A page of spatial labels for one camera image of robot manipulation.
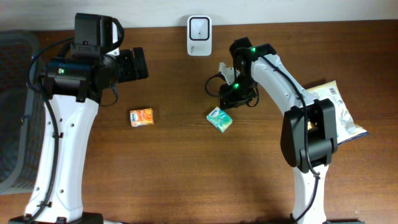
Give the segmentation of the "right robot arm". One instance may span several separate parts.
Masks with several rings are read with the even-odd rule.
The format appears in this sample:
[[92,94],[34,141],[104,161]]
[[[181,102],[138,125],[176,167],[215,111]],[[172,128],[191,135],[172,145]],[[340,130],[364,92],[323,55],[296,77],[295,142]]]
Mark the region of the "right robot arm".
[[263,87],[283,116],[280,148],[293,168],[295,202],[292,223],[326,223],[325,177],[338,148],[335,106],[309,93],[283,66],[271,44],[253,46],[235,40],[229,52],[233,67],[222,68],[220,108],[256,106]]

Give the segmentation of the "green tea drink carton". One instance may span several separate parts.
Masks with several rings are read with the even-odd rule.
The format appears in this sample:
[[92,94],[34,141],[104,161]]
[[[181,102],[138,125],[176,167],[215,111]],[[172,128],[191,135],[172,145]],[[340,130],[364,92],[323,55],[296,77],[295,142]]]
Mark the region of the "green tea drink carton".
[[318,128],[318,123],[313,123],[312,121],[308,121],[308,123],[307,123],[308,130],[317,129],[317,128]]

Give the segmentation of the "orange tissue pack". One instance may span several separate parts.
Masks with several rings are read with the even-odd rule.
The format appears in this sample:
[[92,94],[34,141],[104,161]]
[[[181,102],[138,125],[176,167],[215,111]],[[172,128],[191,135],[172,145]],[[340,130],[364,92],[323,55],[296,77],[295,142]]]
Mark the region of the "orange tissue pack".
[[152,108],[131,110],[129,112],[129,117],[130,117],[131,126],[133,128],[154,124]]

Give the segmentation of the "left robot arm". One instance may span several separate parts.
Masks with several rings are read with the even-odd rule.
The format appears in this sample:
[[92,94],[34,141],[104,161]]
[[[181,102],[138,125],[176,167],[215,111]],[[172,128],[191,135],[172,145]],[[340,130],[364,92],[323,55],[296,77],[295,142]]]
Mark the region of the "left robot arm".
[[83,209],[91,127],[105,89],[149,76],[142,48],[121,50],[124,35],[114,17],[78,13],[74,35],[60,41],[59,53],[28,80],[44,101],[44,139],[31,198],[11,223],[105,224],[102,214]]

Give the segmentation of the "yellow snack bag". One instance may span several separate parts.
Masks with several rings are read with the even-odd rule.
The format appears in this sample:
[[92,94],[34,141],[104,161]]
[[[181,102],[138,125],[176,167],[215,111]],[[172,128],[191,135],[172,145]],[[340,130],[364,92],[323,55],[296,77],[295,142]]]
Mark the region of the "yellow snack bag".
[[335,80],[309,88],[307,91],[319,100],[328,98],[334,104],[336,111],[337,141],[339,145],[368,134],[364,128],[354,123],[353,117],[341,97]]

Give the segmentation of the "teal tissue pack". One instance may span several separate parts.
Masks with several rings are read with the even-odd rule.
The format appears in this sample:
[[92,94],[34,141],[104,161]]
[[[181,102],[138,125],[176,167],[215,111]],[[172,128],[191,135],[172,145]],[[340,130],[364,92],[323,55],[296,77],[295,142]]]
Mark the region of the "teal tissue pack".
[[233,123],[232,118],[219,107],[213,109],[206,119],[221,133],[224,133]]

